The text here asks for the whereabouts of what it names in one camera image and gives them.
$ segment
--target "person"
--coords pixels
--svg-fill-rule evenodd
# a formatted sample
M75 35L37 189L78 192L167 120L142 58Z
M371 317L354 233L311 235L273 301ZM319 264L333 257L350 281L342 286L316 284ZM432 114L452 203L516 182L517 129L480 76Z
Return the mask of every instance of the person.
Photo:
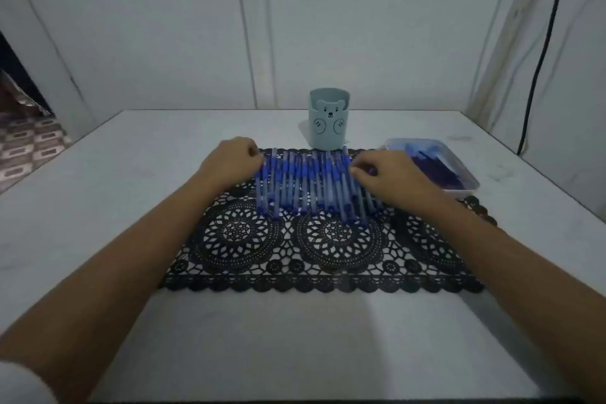
M182 187L12 324L0 337L0 400L85 401L200 216L262 160L251 139L222 141ZM448 197L401 151L362 152L351 173L439 230L571 382L606 400L604 297Z

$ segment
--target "white sleeve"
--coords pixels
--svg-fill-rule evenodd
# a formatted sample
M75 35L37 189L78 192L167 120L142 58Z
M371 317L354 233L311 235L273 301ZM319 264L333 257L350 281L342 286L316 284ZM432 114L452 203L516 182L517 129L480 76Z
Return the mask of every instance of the white sleeve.
M3 404L57 404L50 388L31 370L0 361L0 402Z

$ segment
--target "tiled floor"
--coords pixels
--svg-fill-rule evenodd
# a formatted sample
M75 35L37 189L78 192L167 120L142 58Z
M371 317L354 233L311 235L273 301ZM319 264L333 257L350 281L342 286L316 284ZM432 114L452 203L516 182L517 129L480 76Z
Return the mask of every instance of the tiled floor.
M0 193L71 144L54 117L0 120Z

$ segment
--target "black lace placemat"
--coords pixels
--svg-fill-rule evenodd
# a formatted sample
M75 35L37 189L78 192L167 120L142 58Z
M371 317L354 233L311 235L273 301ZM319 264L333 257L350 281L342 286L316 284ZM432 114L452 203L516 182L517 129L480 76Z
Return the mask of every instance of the black lace placemat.
M357 152L350 150L351 155ZM460 201L496 225L476 197ZM478 293L484 288L440 234L417 216L385 208L370 218L368 228L357 222L343 225L339 215L324 210L317 216L283 211L280 221L274 221L256 211L254 179L223 193L207 209L160 287L302 293L415 293L420 288Z

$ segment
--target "bear-shaped pen holder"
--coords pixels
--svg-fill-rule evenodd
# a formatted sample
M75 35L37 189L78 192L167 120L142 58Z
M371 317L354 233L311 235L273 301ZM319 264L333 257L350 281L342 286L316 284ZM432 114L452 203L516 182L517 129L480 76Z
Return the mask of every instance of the bear-shaped pen holder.
M309 143L322 151L345 144L349 93L339 88L317 88L309 93Z

